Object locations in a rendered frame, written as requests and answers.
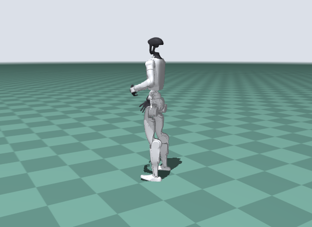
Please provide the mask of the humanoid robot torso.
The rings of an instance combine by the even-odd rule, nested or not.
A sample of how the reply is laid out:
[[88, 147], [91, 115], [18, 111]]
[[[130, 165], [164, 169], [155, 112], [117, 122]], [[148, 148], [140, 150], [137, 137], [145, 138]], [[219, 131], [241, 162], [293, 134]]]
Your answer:
[[[155, 85], [153, 88], [148, 87], [148, 90], [154, 90], [154, 92], [151, 93], [152, 99], [150, 100], [150, 105], [152, 105], [153, 103], [156, 103], [158, 105], [159, 111], [161, 111], [165, 107], [165, 101], [164, 101], [164, 98], [161, 97], [161, 94], [158, 92], [158, 90], [162, 90], [163, 86], [164, 86], [165, 60], [164, 59], [157, 59], [157, 58], [155, 58], [155, 56], [152, 56], [152, 58], [150, 58], [149, 60], [154, 60], [155, 64], [156, 64], [156, 66], [154, 68]], [[147, 77], [147, 79], [148, 79], [148, 77]]]

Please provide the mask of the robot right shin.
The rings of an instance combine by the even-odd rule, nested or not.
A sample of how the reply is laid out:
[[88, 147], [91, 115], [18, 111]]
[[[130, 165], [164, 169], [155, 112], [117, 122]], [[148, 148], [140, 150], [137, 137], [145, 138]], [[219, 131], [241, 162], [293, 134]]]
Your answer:
[[169, 154], [169, 141], [167, 143], [162, 143], [162, 146], [160, 148], [161, 150], [161, 162], [162, 162], [162, 167], [167, 167], [167, 155]]

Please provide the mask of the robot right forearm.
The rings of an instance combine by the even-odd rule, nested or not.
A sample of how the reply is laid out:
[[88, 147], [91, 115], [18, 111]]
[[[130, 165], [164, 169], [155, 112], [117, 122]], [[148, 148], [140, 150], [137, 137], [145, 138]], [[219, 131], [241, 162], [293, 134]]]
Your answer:
[[152, 99], [152, 95], [151, 95], [152, 92], [154, 92], [154, 90], [151, 90], [151, 91], [149, 92], [149, 97], [148, 97], [149, 100]]

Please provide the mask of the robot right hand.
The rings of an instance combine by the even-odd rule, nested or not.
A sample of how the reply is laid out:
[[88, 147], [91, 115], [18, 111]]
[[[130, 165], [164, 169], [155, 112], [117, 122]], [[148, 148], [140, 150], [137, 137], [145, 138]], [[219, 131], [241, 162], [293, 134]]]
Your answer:
[[[149, 97], [149, 96], [148, 96]], [[148, 97], [147, 97], [147, 99], [146, 99], [146, 101], [144, 102], [144, 103], [142, 103], [139, 107], [141, 107], [142, 105], [143, 105], [143, 107], [142, 107], [142, 109], [143, 109], [143, 111], [142, 111], [142, 109], [140, 110], [140, 111], [142, 111], [142, 112], [144, 112], [144, 110], [145, 110], [145, 108], [146, 107], [148, 107], [148, 106], [151, 106], [150, 105], [150, 100], [148, 99]]]

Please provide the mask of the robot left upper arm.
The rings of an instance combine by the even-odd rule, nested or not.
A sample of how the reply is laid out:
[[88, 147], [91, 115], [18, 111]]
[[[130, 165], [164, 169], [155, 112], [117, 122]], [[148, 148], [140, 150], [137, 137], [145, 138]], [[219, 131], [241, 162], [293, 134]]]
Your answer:
[[154, 60], [149, 60], [145, 63], [146, 66], [146, 71], [147, 71], [147, 77], [150, 80], [150, 84], [147, 86], [149, 88], [153, 88], [155, 85], [155, 80], [154, 80], [154, 68], [156, 66]]

